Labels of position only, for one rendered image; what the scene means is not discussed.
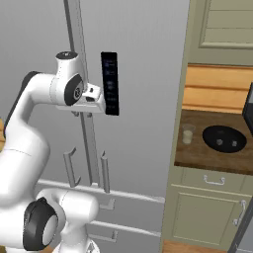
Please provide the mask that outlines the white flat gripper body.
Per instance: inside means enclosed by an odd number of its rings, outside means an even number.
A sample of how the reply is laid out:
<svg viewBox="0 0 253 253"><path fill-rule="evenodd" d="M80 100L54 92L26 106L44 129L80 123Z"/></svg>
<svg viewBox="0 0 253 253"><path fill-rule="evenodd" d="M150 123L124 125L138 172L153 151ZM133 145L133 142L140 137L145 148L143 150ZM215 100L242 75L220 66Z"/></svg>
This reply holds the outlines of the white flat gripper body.
<svg viewBox="0 0 253 253"><path fill-rule="evenodd" d="M106 111L106 104L104 99L100 98L95 102L85 102L84 100L81 100L73 106L57 106L57 108L64 111L104 114Z"/></svg>

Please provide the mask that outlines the grey fridge door with panel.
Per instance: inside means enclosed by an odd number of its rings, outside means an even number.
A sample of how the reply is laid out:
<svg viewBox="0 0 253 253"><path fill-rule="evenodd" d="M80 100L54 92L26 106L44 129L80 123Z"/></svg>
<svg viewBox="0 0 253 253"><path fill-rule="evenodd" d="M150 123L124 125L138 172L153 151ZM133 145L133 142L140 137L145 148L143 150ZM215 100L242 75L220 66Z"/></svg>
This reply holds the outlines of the grey fridge door with panel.
<svg viewBox="0 0 253 253"><path fill-rule="evenodd" d="M120 112L92 117L114 191L166 194L190 0L68 0L73 45L91 84L118 56Z"/></svg>

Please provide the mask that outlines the grey fridge drawer front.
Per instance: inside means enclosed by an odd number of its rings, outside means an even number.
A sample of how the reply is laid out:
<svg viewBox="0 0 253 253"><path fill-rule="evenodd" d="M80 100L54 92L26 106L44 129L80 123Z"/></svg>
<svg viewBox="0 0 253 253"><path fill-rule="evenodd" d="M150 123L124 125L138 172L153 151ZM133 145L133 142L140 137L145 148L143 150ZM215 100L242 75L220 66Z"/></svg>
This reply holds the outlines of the grey fridge drawer front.
<svg viewBox="0 0 253 253"><path fill-rule="evenodd" d="M93 239L101 253L159 253L159 232L101 221L93 221L87 225L89 235L109 237L113 230L119 232L116 243Z"/></svg>
<svg viewBox="0 0 253 253"><path fill-rule="evenodd" d="M39 180L38 189L43 188L72 189L66 183ZM107 194L100 188L87 186L77 186L72 190L94 196L99 205L106 205L110 199L116 200L115 208L112 211L99 209L98 215L94 221L124 225L161 233L163 208L165 203L164 198L148 197L113 190Z"/></svg>

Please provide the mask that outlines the black ice bowl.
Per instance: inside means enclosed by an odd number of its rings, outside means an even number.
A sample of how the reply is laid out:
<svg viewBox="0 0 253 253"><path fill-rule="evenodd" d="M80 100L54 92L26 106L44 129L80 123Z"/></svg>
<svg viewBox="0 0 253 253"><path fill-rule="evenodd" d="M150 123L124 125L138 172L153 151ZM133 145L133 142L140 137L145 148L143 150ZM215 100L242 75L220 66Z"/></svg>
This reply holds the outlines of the black ice bowl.
<svg viewBox="0 0 253 253"><path fill-rule="evenodd" d="M223 140L223 145L216 144L217 139ZM234 153L242 150L247 144L247 138L239 130L230 126L208 126L203 130L203 140L205 144L213 150L223 153ZM237 146L233 147L232 141L237 141Z"/></svg>

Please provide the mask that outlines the olive drawer front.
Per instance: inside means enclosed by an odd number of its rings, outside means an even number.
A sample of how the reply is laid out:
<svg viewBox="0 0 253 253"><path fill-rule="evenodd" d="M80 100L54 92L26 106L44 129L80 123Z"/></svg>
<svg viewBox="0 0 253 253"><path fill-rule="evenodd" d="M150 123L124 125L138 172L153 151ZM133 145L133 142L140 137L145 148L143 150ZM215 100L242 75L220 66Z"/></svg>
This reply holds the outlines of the olive drawer front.
<svg viewBox="0 0 253 253"><path fill-rule="evenodd" d="M225 184L223 186L209 185L204 182L204 175L208 175L209 180L215 182L224 177ZM194 168L185 168L182 176L182 184L185 186L231 193L242 193L244 182L244 175Z"/></svg>

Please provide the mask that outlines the olive base cupboard door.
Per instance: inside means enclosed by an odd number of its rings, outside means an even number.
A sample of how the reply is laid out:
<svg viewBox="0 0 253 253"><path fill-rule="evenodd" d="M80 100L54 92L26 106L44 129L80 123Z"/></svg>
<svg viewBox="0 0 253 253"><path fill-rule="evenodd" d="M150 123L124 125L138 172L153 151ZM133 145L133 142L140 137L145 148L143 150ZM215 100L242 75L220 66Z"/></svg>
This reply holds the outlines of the olive base cupboard door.
<svg viewBox="0 0 253 253"><path fill-rule="evenodd" d="M173 199L176 201L172 237L186 243L227 250L238 226L233 220L238 218L242 207L239 197L226 193L176 187Z"/></svg>

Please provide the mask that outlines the black microwave oven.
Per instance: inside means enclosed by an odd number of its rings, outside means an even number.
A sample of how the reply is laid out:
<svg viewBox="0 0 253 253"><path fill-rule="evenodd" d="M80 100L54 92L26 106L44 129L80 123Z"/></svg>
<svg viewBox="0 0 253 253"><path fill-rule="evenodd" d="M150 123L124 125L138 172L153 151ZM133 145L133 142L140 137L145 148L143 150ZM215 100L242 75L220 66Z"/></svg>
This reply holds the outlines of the black microwave oven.
<svg viewBox="0 0 253 253"><path fill-rule="evenodd" d="M242 117L246 122L251 134L253 135L253 82L250 84L250 88L242 110Z"/></svg>

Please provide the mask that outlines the olive wall cupboard door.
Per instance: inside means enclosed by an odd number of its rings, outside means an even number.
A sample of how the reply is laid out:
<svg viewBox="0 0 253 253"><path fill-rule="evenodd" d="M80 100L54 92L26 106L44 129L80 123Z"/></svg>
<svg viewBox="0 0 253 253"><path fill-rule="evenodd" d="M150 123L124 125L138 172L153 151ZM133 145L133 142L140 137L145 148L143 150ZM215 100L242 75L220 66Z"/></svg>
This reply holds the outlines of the olive wall cupboard door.
<svg viewBox="0 0 253 253"><path fill-rule="evenodd" d="M253 66L253 0L193 0L189 62Z"/></svg>

